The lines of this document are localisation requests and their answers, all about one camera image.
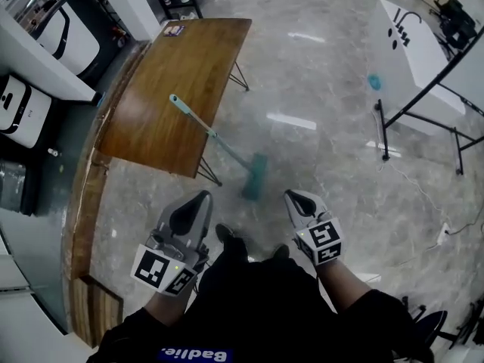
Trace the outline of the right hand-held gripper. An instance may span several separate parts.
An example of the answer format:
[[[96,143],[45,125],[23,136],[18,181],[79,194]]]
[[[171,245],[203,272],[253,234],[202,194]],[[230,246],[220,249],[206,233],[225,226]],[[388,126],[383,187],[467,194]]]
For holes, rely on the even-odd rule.
[[[327,212],[321,197],[308,191],[288,189],[284,192],[284,202],[293,227],[298,230],[295,232],[296,245],[313,265],[341,256],[343,233],[338,218],[304,228],[311,222],[317,222]]]

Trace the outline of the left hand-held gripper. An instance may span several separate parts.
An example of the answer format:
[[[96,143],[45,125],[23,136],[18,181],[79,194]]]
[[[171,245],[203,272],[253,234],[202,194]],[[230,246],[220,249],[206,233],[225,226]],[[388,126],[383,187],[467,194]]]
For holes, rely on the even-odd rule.
[[[159,228],[138,246],[130,276],[157,293],[178,296],[208,260],[203,239],[212,211],[213,197],[206,190],[169,204],[162,211]]]

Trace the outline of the teal mop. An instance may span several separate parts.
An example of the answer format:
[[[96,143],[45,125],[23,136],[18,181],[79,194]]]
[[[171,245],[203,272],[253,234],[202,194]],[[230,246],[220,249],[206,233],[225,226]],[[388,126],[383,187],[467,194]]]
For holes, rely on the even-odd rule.
[[[257,201],[262,193],[268,158],[266,155],[254,153],[250,161],[243,159],[219,134],[209,127],[179,96],[171,94],[169,100],[185,115],[192,118],[203,127],[206,134],[211,137],[227,154],[237,161],[248,172],[247,180],[242,188],[241,196],[245,200]]]

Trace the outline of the person's right forearm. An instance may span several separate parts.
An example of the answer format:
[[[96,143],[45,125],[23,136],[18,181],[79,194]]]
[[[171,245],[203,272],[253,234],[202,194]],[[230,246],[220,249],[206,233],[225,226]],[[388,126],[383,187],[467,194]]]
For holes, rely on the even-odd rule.
[[[315,270],[337,313],[346,311],[371,291],[368,284],[361,281],[338,259],[317,265]]]

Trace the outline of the person's left forearm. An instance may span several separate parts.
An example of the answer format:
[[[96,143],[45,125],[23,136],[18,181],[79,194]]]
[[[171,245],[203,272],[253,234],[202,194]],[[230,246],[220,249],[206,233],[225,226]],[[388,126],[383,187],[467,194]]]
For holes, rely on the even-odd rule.
[[[172,326],[185,313],[190,296],[189,289],[184,290],[178,296],[155,293],[148,300],[144,309],[162,324]]]

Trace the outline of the person's left shoe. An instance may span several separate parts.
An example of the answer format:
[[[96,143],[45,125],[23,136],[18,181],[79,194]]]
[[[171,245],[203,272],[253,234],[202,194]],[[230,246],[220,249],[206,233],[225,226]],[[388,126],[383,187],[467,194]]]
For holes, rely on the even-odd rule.
[[[215,233],[216,237],[222,244],[225,244],[228,240],[234,238],[234,231],[223,223],[219,223],[215,226]]]

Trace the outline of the person's black clothing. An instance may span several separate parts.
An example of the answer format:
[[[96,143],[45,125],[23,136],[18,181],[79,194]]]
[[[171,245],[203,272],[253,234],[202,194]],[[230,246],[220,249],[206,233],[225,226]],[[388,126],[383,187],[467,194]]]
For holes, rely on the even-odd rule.
[[[317,273],[290,257],[250,262],[224,244],[181,318],[166,326],[144,307],[104,335],[86,363],[434,363],[403,304],[371,287],[337,313]]]

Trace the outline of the wooden table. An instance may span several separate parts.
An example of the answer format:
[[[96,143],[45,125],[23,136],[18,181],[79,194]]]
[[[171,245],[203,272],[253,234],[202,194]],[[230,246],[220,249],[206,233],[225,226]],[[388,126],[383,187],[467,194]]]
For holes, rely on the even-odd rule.
[[[211,126],[252,21],[209,18],[167,25],[181,32],[161,33],[150,45],[109,118],[98,150],[195,178],[208,135],[169,97],[184,101]]]

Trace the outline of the black swivel chair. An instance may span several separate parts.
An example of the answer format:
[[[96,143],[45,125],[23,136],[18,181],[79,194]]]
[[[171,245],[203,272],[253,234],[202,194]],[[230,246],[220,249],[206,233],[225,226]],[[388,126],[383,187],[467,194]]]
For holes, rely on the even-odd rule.
[[[484,312],[484,296],[470,304],[470,311],[464,319],[464,322],[457,326],[455,334],[442,330],[448,317],[447,311],[432,312],[429,315],[424,316],[427,307],[425,305],[420,305],[418,306],[418,310],[419,312],[413,320],[417,326],[419,334],[423,337],[427,346],[431,347],[435,340],[440,337],[444,340],[450,341],[451,345],[449,349],[452,349],[459,342],[465,344],[470,336],[478,330],[480,323],[484,321],[484,316],[481,316]]]

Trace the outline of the plastic-wrapped black box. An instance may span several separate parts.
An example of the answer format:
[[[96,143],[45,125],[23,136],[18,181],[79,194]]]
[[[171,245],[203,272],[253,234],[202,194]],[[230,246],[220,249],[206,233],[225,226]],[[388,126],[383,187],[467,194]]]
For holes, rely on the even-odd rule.
[[[0,208],[20,212],[25,178],[23,164],[0,159]]]

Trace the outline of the white service robot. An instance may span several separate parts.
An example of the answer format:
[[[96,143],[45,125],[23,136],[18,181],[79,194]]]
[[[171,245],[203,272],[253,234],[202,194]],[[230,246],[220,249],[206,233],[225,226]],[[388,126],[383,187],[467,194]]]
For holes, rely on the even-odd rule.
[[[53,99],[12,75],[0,76],[0,134],[33,148]]]

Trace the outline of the small red toy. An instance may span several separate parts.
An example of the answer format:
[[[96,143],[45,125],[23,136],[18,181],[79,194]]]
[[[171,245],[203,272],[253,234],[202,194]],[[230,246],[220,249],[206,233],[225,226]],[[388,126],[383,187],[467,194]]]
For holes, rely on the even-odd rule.
[[[113,26],[111,31],[113,34],[113,40],[116,41],[116,46],[118,48],[123,48],[128,37],[126,31],[118,26]]]

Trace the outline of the white pod with black stripe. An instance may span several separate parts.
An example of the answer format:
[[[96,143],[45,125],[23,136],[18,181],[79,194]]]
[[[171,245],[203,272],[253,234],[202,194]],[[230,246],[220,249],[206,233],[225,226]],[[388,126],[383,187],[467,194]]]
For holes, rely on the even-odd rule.
[[[54,59],[78,77],[100,51],[98,40],[68,2],[53,8],[32,36]]]

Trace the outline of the black mesh chair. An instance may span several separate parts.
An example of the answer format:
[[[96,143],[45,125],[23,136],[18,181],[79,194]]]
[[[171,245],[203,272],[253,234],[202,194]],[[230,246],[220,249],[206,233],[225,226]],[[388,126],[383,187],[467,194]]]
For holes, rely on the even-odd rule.
[[[448,0],[443,3],[441,0],[434,1],[437,11],[430,9],[440,20],[440,29],[443,34],[443,45],[447,48],[455,48],[463,51],[469,42],[477,36],[476,22],[463,9],[458,0]]]

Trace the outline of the black stand frame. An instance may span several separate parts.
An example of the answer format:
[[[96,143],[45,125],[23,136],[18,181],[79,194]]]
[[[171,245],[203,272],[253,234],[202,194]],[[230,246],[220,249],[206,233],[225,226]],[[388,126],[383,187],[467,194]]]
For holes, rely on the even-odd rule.
[[[443,68],[442,71],[440,71],[436,75],[436,77],[430,81],[428,85],[426,85],[423,89],[421,89],[392,118],[385,120],[383,103],[380,99],[377,101],[377,103],[374,105],[374,109],[377,111],[380,117],[380,126],[377,127],[377,131],[382,133],[381,136],[383,141],[383,153],[382,153],[383,162],[387,162],[389,160],[389,145],[388,145],[388,138],[387,138],[387,129],[403,116],[408,116],[413,119],[417,119],[423,123],[427,123],[437,128],[443,129],[454,136],[455,144],[457,146],[457,153],[458,153],[458,167],[456,169],[456,174],[457,175],[464,174],[462,152],[466,149],[474,147],[475,145],[481,142],[484,142],[484,135],[482,135],[479,138],[472,138],[469,135],[466,135],[463,132],[458,131],[455,126],[447,126],[443,123],[435,121],[434,119],[430,119],[428,117],[418,115],[415,112],[411,112],[411,108],[414,107],[426,95],[428,95],[432,89],[434,89],[436,86],[439,86],[445,89],[447,92],[451,92],[453,95],[457,95],[458,98],[464,103],[465,106],[468,106],[471,110],[478,113],[482,118],[484,118],[484,110],[481,110],[479,107],[477,107],[473,102],[469,101],[463,95],[458,94],[453,89],[450,89],[446,85],[442,84],[443,79],[446,78],[457,67],[457,65],[470,53],[470,51],[477,45],[477,43],[481,40],[483,36],[484,36],[484,26],[479,30],[476,37],[470,42],[470,44],[465,48],[465,50],[460,51],[450,62],[448,62],[446,67]]]

